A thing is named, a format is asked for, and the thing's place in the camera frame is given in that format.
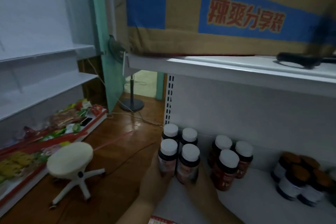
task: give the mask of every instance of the hand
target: hand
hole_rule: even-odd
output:
[[[159,170],[158,152],[153,156],[152,163],[142,178],[138,200],[155,208],[167,192],[172,176],[162,177]]]
[[[206,174],[202,162],[199,164],[196,183],[188,181],[185,188],[192,203],[205,215],[217,205],[221,205],[215,186]]]

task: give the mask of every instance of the jar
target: jar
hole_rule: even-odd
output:
[[[179,128],[175,124],[166,124],[163,126],[163,132],[161,135],[161,141],[165,139],[173,139],[177,143],[179,142]]]
[[[301,158],[291,152],[284,152],[274,170],[271,172],[272,178],[275,182],[279,182],[286,174],[286,171],[292,166],[292,164],[300,164]]]
[[[180,183],[184,184],[187,180],[196,182],[200,161],[200,150],[196,145],[186,144],[183,146],[176,170],[176,177]]]
[[[305,205],[314,207],[323,199],[325,191],[327,191],[331,184],[332,181],[327,174],[315,169],[308,184],[303,188],[297,199]]]
[[[182,137],[180,138],[180,144],[178,151],[182,151],[182,147],[186,144],[197,145],[197,131],[193,128],[185,128],[182,130]]]
[[[336,169],[330,171],[329,175],[332,179],[332,185],[329,189],[330,201],[336,207]]]
[[[208,164],[213,167],[216,160],[219,158],[222,150],[230,149],[232,146],[232,140],[224,135],[216,136],[216,140],[212,142],[212,149],[208,156]]]
[[[314,169],[320,168],[320,163],[318,163],[314,158],[308,156],[300,156],[301,158],[301,166],[307,169],[310,174],[312,174]]]
[[[276,187],[276,191],[285,199],[293,201],[300,195],[302,188],[310,178],[309,172],[299,165],[292,165]]]
[[[248,142],[238,141],[234,147],[234,152],[239,156],[236,178],[241,179],[246,174],[246,171],[253,160],[253,146]]]
[[[174,176],[177,153],[177,142],[173,139],[165,139],[161,142],[159,150],[159,169],[162,175],[171,173]]]
[[[210,175],[216,189],[226,191],[231,187],[238,163],[239,157],[234,151],[225,149],[220,152]]]

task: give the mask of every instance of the fan pole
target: fan pole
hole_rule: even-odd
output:
[[[144,107],[144,103],[142,100],[134,98],[134,78],[133,75],[131,75],[131,98],[126,98],[121,101],[120,108],[123,109],[124,111],[132,111],[136,112],[141,110]]]

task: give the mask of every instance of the black phone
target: black phone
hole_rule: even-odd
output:
[[[82,126],[82,127],[85,127],[91,120],[92,120],[92,118],[90,118],[90,117],[86,117],[86,118],[81,122],[81,126]]]

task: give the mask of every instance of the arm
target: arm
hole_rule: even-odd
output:
[[[193,204],[208,218],[211,224],[244,224],[218,199],[217,191],[202,163],[199,166],[196,183],[187,183],[185,188]]]
[[[171,178],[171,175],[161,176],[156,152],[141,181],[138,198],[116,224],[148,224],[156,205],[166,194]]]

